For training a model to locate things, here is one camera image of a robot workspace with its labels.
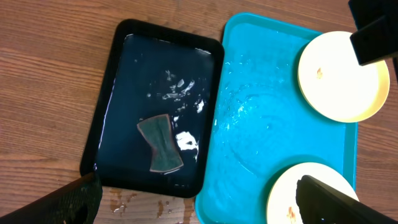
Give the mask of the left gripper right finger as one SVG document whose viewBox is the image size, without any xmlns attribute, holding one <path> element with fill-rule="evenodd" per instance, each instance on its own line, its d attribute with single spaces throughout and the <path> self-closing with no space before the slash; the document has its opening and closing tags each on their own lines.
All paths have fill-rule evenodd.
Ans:
<svg viewBox="0 0 398 224">
<path fill-rule="evenodd" d="M 310 175 L 297 181 L 295 199 L 303 224 L 397 224 Z"/>
</svg>

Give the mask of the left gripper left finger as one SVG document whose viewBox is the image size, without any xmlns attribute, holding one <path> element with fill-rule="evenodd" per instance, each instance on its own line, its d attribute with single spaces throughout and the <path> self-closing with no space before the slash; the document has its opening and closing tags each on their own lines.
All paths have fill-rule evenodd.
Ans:
<svg viewBox="0 0 398 224">
<path fill-rule="evenodd" d="M 103 189 L 93 172 L 1 217 L 7 223 L 93 223 Z"/>
</svg>

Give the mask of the yellow plate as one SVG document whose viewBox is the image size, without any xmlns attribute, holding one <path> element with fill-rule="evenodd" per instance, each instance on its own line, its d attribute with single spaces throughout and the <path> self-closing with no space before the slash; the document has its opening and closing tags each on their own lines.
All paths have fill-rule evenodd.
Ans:
<svg viewBox="0 0 398 224">
<path fill-rule="evenodd" d="M 267 224 L 303 224 L 296 203 L 297 182 L 310 175 L 357 200 L 358 196 L 349 182 L 336 170 L 316 162 L 304 162 L 287 169 L 271 188 L 267 200 Z"/>
<path fill-rule="evenodd" d="M 297 69 L 300 90 L 323 116 L 356 123 L 375 115 L 387 100 L 390 75 L 385 61 L 360 65 L 350 32 L 327 32 L 304 48 Z"/>
</svg>

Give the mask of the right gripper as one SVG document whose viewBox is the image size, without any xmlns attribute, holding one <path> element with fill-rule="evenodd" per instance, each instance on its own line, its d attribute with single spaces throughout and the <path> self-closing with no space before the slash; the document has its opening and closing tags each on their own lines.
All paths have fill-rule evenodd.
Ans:
<svg viewBox="0 0 398 224">
<path fill-rule="evenodd" d="M 397 57 L 397 0 L 349 0 L 357 31 L 350 40 L 360 65 Z"/>
</svg>

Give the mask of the green scrub sponge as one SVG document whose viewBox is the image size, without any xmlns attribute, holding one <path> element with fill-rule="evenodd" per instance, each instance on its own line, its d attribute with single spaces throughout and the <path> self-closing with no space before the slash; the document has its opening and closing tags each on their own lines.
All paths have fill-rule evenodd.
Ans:
<svg viewBox="0 0 398 224">
<path fill-rule="evenodd" d="M 151 172 L 168 173 L 183 167 L 168 114 L 147 118 L 137 124 L 137 129 L 152 150 Z"/>
</svg>

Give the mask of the yellow plate bottom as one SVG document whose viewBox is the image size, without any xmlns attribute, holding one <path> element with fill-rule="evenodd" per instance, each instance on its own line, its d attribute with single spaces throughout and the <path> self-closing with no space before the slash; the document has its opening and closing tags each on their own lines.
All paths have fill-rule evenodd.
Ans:
<svg viewBox="0 0 398 224">
<path fill-rule="evenodd" d="M 296 203 L 297 182 L 310 175 L 357 200 L 358 196 L 349 182 L 336 170 L 316 162 L 304 162 L 287 169 L 271 188 L 267 200 L 267 224 L 303 224 Z"/>
</svg>

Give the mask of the yellow plate top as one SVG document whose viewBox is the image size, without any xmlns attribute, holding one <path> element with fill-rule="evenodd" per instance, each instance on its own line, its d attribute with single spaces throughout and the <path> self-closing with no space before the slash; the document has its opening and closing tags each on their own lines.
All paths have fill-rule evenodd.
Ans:
<svg viewBox="0 0 398 224">
<path fill-rule="evenodd" d="M 375 115 L 387 100 L 390 75 L 385 61 L 360 65 L 350 32 L 327 32 L 304 48 L 297 69 L 300 90 L 323 116 L 356 123 Z"/>
</svg>

